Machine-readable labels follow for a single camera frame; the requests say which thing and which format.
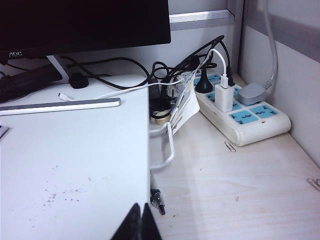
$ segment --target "monitor stand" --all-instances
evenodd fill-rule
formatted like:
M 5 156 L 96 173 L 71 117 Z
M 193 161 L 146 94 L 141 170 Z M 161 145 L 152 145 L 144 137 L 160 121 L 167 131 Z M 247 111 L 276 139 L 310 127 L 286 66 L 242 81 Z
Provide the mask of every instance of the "monitor stand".
M 59 81 L 53 81 L 53 84 L 67 84 L 69 83 L 69 74 L 68 69 L 61 64 L 61 58 L 58 55 L 49 55 L 46 56 L 48 60 L 52 63 L 55 69 L 61 74 L 62 79 Z

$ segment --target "white usb charger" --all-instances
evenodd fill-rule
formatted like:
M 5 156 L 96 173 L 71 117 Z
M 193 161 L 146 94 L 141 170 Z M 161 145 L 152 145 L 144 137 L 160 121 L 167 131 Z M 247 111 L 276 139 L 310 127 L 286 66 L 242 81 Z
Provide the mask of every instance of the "white usb charger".
M 227 74 L 221 76 L 220 84 L 214 87 L 215 106 L 223 113 L 230 112 L 234 103 L 234 88 L 228 86 Z

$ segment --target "paper tag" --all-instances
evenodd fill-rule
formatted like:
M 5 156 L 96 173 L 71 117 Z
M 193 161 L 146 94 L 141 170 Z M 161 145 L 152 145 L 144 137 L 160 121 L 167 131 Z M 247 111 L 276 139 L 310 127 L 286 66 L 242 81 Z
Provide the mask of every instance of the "paper tag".
M 170 123 L 172 126 L 172 133 L 175 134 L 189 118 L 199 112 L 200 106 L 197 101 L 194 90 L 194 80 L 196 71 L 191 79 L 187 82 L 186 87 L 177 99 L 176 106 L 172 111 Z

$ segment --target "power outlet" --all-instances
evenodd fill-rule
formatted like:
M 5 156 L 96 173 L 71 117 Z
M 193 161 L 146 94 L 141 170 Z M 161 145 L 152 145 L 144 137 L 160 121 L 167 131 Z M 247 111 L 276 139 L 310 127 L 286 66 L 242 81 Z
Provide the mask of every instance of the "power outlet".
M 238 111 L 236 113 L 230 114 L 229 116 L 238 124 L 247 124 L 258 120 L 257 117 L 255 117 L 248 111 Z
M 237 84 L 232 87 L 232 111 L 221 112 L 215 106 L 214 88 L 216 84 L 220 83 L 220 76 L 211 69 L 208 69 L 207 75 L 213 85 L 213 91 L 195 93 L 200 105 L 200 112 L 235 145 L 244 146 L 290 130 L 291 122 L 288 116 L 265 101 L 252 105 L 238 102 L 238 91 L 241 87 Z M 196 75 L 194 85 L 198 83 L 200 77 L 201 74 Z
M 276 110 L 274 110 L 272 107 L 269 107 L 267 105 L 250 108 L 250 111 L 258 115 L 259 118 L 262 118 L 262 119 L 266 119 L 278 114 Z

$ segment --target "metal bar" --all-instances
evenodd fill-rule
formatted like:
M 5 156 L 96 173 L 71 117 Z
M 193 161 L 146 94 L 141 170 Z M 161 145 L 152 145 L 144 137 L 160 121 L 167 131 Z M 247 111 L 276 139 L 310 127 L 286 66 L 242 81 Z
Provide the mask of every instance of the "metal bar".
M 170 29 L 186 30 L 232 25 L 235 17 L 227 9 L 171 14 Z
M 117 107 L 120 104 L 121 100 L 117 97 L 102 98 L 96 100 L 63 101 L 28 105 L 2 106 L 0 107 L 0 116 L 110 108 Z

